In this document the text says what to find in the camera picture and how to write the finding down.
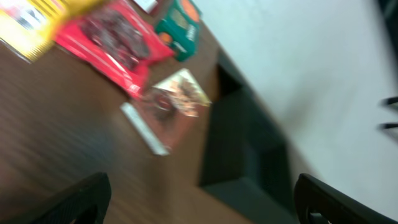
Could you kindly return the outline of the black container box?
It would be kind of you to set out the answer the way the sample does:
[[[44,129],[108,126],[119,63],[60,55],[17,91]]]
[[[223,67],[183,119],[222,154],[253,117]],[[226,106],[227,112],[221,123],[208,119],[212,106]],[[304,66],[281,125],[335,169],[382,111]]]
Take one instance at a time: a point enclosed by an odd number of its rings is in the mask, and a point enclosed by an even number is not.
[[[199,186],[253,223],[296,223],[287,141],[224,51]]]

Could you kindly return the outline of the teal coconut cookies box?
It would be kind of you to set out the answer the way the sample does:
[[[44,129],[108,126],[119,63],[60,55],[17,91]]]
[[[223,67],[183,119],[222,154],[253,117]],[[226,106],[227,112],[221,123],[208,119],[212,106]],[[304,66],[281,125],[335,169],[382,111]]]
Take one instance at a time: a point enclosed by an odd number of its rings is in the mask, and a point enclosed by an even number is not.
[[[201,16],[192,0],[174,0],[156,25],[155,32],[176,60],[183,62],[196,53]]]

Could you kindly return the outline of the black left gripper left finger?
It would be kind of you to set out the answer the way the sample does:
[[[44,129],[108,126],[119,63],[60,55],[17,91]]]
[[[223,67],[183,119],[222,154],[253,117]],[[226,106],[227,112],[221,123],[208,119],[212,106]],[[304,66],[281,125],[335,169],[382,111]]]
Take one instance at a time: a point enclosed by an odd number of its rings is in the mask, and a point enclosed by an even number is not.
[[[29,223],[102,224],[111,199],[111,185],[104,172],[95,173],[36,208]]]

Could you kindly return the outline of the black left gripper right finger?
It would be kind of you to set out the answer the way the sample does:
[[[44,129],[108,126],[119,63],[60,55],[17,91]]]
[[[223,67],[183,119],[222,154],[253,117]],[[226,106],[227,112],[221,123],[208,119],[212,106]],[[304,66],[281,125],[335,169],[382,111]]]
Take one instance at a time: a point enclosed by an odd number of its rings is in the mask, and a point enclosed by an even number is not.
[[[397,224],[310,174],[299,175],[294,203],[300,223]]]

